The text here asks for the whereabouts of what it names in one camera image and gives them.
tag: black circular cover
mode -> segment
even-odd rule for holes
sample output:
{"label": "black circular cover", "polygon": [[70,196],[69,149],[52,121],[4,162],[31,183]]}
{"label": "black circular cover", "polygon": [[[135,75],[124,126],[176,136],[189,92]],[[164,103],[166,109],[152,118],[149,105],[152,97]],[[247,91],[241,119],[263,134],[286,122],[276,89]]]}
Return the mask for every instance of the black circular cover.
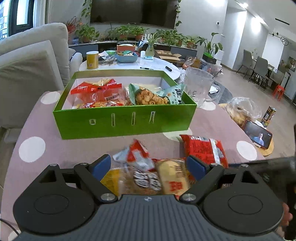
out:
{"label": "black circular cover", "polygon": [[216,226],[237,234],[259,235],[274,230],[283,207],[270,189],[241,183],[210,193],[203,209]]}
{"label": "black circular cover", "polygon": [[93,212],[94,201],[86,192],[53,183],[28,187],[13,206],[22,231],[49,235],[81,226]]}

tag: smartphone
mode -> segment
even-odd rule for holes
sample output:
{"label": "smartphone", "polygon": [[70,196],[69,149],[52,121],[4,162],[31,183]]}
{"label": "smartphone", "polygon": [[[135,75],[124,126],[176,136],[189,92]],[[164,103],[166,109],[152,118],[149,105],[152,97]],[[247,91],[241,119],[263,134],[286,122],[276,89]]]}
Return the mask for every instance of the smartphone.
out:
{"label": "smartphone", "polygon": [[272,139],[272,133],[270,133],[268,130],[258,126],[252,121],[247,120],[244,124],[243,131],[253,142],[261,146],[263,149],[269,148]]}

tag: black planter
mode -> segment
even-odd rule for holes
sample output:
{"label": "black planter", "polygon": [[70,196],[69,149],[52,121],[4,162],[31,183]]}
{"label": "black planter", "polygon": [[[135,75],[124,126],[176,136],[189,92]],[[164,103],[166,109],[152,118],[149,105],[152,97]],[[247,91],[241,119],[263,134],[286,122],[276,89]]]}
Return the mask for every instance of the black planter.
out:
{"label": "black planter", "polygon": [[216,62],[217,62],[217,59],[210,58],[210,57],[206,56],[205,54],[202,56],[202,59],[210,64],[216,64]]}

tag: building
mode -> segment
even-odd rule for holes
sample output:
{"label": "building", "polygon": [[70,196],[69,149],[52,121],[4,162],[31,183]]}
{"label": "building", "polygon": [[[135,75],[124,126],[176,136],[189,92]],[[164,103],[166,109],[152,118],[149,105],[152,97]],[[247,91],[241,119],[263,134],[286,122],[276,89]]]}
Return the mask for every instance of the building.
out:
{"label": "building", "polygon": [[0,40],[5,39],[8,36],[7,22],[9,1],[10,0],[4,0],[0,4]]}

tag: air vent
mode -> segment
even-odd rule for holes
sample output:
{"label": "air vent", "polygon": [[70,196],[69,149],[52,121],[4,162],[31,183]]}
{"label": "air vent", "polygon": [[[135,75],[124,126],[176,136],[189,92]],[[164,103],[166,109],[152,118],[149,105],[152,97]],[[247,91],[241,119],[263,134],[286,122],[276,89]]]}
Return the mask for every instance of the air vent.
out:
{"label": "air vent", "polygon": [[290,25],[289,23],[286,23],[285,21],[283,21],[283,20],[280,20],[280,19],[275,19],[276,21],[279,21],[279,22],[281,22],[281,23],[284,23],[284,24],[286,24],[286,25]]}

